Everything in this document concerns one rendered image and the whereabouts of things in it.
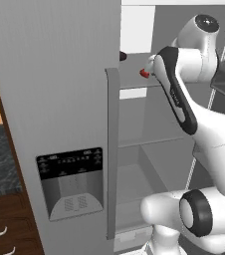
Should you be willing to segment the grey fridge door with dispenser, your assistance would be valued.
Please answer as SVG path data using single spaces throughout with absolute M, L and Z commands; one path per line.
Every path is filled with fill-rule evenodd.
M 50 221 L 39 155 L 108 147 L 120 0 L 0 0 L 0 97 L 45 255 L 113 255 L 105 211 Z

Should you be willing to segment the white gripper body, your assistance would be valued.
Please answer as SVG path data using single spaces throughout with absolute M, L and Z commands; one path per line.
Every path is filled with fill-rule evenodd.
M 149 72 L 152 76 L 155 76 L 154 74 L 154 60 L 155 60 L 156 54 L 151 55 L 148 58 L 148 62 L 146 65 L 146 71 Z

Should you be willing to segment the grey fridge interior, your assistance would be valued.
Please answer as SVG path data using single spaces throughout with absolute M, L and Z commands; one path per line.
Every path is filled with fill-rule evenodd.
M 170 43 L 191 17 L 219 21 L 225 0 L 121 0 L 120 49 L 149 53 Z M 225 29 L 225 13 L 222 14 Z M 150 194 L 186 188 L 194 142 L 180 129 L 161 86 L 120 88 L 114 255 L 135 252 L 151 235 L 139 205 Z M 212 181 L 199 163 L 191 188 Z

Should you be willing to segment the glass fridge shelf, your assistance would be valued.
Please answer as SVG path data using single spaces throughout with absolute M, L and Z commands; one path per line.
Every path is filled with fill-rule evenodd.
M 118 71 L 122 89 L 160 86 L 155 76 L 147 79 L 139 73 L 145 67 L 149 57 L 149 53 L 128 54 L 127 58 L 119 63 Z

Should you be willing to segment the brown wooden drawer front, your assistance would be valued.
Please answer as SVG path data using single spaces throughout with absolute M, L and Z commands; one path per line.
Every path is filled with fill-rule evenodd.
M 10 217 L 0 219 L 0 232 L 7 226 L 6 234 L 0 236 L 0 244 L 10 241 L 14 237 L 30 233 L 34 230 L 34 224 L 27 217 Z
M 0 196 L 0 219 L 27 214 L 26 202 L 21 193 Z
M 5 243 L 0 245 L 0 255 L 11 251 L 14 246 L 16 247 L 16 252 L 14 255 L 44 255 L 43 251 L 31 242 L 23 244 Z

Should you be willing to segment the brown wooden cabinet panel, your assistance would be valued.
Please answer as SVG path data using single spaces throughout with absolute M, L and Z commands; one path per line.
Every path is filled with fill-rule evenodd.
M 11 149 L 14 161 L 15 161 L 17 174 L 18 174 L 20 183 L 21 183 L 22 188 L 23 188 L 23 197 L 24 197 L 24 200 L 25 200 L 26 205 L 27 205 L 27 210 L 28 210 L 28 213 L 30 214 L 29 216 L 31 217 L 31 221 L 34 224 L 35 236 L 36 236 L 36 238 L 38 240 L 38 243 L 40 245 L 40 248 L 42 250 L 41 255 L 45 255 L 43 245 L 42 245 L 42 242 L 41 242 L 41 238 L 40 238 L 40 235 L 39 235 L 39 231 L 38 231 L 38 228 L 37 228 L 37 224 L 36 224 L 36 221 L 35 221 L 34 213 L 33 213 L 32 207 L 31 207 L 30 199 L 29 199 L 29 196 L 28 196 L 28 193 L 27 193 L 27 188 L 26 188 L 24 178 L 23 178 L 23 175 L 22 175 L 20 163 L 19 163 L 19 160 L 18 160 L 18 156 L 17 156 L 17 153 L 16 153 L 16 149 L 15 149 L 15 146 L 14 146 L 12 135 L 11 135 L 11 132 L 10 132 L 10 129 L 9 129 L 7 118 L 6 118 L 6 115 L 5 115 L 5 111 L 4 111 L 4 107 L 3 107 L 3 104 L 2 104 L 1 97 L 0 97 L 0 115 L 1 115 L 3 126 L 5 128 L 6 135 L 7 135 L 8 141 L 9 141 L 10 149 Z

